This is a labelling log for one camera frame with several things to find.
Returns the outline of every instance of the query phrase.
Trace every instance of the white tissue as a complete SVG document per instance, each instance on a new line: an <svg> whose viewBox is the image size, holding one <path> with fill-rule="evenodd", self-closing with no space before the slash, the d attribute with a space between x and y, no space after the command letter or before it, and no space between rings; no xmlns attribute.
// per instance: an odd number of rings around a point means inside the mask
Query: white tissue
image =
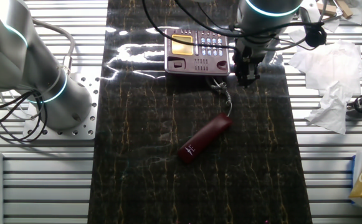
<svg viewBox="0 0 362 224"><path fill-rule="evenodd" d="M289 64L305 73L307 88L327 90L340 81L352 93L361 93L362 59L355 44L339 40L312 51L299 51Z"/></svg>
<svg viewBox="0 0 362 224"><path fill-rule="evenodd" d="M320 13L316 0L304 0L301 3L301 7L303 7L308 11L311 22L319 21ZM339 25L340 25L340 19L333 19L332 21L326 21L325 25L323 25L323 28L335 32Z"/></svg>
<svg viewBox="0 0 362 224"><path fill-rule="evenodd" d="M345 114L347 112L347 99L352 94L344 91L340 82L329 87L320 101L320 109L311 111L305 119L330 131L345 134Z"/></svg>
<svg viewBox="0 0 362 224"><path fill-rule="evenodd" d="M321 108L306 119L345 134L346 104L354 94L361 94L362 59L355 44L339 40L312 51L299 51L289 64L305 72L307 88L325 91Z"/></svg>
<svg viewBox="0 0 362 224"><path fill-rule="evenodd" d="M353 12L353 15L346 19L342 17L344 20L362 25L362 0L344 0L347 3L348 7Z"/></svg>

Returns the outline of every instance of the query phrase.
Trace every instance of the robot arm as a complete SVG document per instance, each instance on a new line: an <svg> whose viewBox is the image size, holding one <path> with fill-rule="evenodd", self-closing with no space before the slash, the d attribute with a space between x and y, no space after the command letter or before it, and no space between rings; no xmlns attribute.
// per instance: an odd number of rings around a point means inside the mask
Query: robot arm
<svg viewBox="0 0 362 224"><path fill-rule="evenodd" d="M40 92L47 126L56 131L80 124L92 105L87 89L67 75L38 36L23 0L0 0L0 92L8 90Z"/></svg>

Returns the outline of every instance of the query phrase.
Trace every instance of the marble table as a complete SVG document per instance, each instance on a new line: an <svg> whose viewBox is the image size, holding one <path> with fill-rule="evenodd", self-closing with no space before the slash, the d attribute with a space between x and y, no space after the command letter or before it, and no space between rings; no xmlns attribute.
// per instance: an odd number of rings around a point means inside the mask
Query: marble table
<svg viewBox="0 0 362 224"><path fill-rule="evenodd" d="M163 28L201 29L173 1L147 4ZM236 18L237 1L203 6L221 25ZM107 26L88 223L312 223L281 55L247 88L227 78L234 124L185 164L177 150L226 99L164 72L141 1L109 1Z"/></svg>

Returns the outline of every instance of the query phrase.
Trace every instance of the metal bracket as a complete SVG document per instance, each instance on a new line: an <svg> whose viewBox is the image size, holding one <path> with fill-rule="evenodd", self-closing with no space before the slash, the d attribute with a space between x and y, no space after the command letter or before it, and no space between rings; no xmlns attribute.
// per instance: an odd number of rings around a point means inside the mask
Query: metal bracket
<svg viewBox="0 0 362 224"><path fill-rule="evenodd" d="M97 111L98 111L98 100L99 100L99 89L100 89L100 74L92 75L88 74L87 76L82 73L71 74L71 77L76 82L83 84L92 97L92 105L91 111L87 118L80 123L78 126L68 129L65 131L54 131L48 127L46 127L43 134L40 136L38 140L91 140L95 139L96 132L96 119L97 119ZM36 114L37 110L34 106L30 104L28 113ZM28 135L28 132L37 124L37 119L33 121L26 121L23 129L23 136ZM37 136L40 132L42 125L40 124L36 133L33 134L30 139Z"/></svg>

